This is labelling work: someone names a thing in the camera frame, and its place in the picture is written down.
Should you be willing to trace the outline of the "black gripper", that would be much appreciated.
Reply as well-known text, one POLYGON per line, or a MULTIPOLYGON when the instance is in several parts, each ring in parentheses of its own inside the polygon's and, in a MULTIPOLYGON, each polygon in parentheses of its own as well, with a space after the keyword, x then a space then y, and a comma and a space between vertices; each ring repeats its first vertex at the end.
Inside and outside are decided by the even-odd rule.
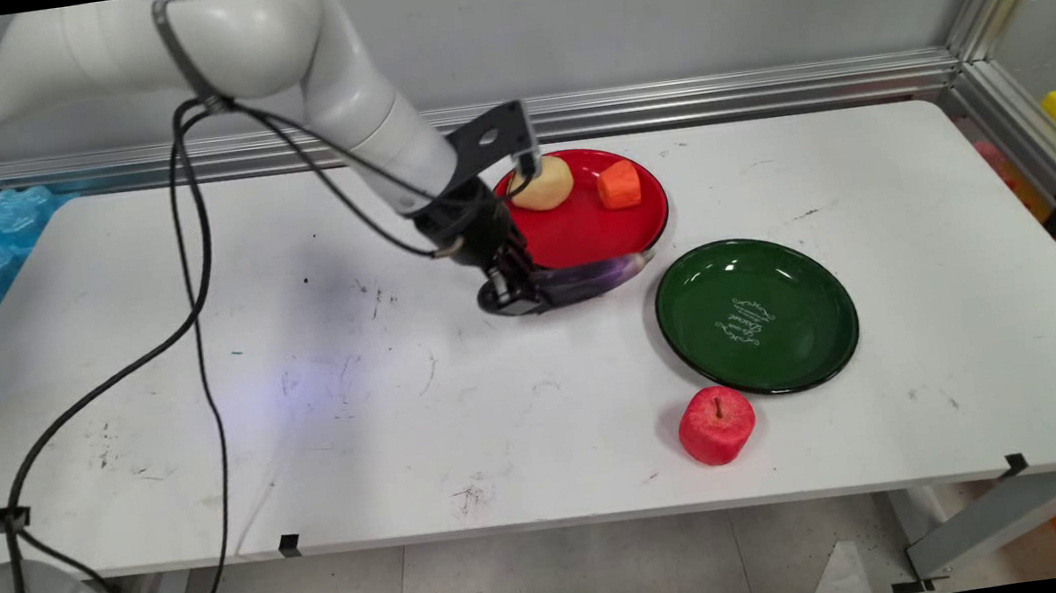
POLYGON ((409 218, 431 241, 435 259, 488 275, 476 294, 485 314, 538 315, 552 308, 541 290, 545 268, 529 255, 507 203, 485 181, 473 176, 455 185, 409 218))

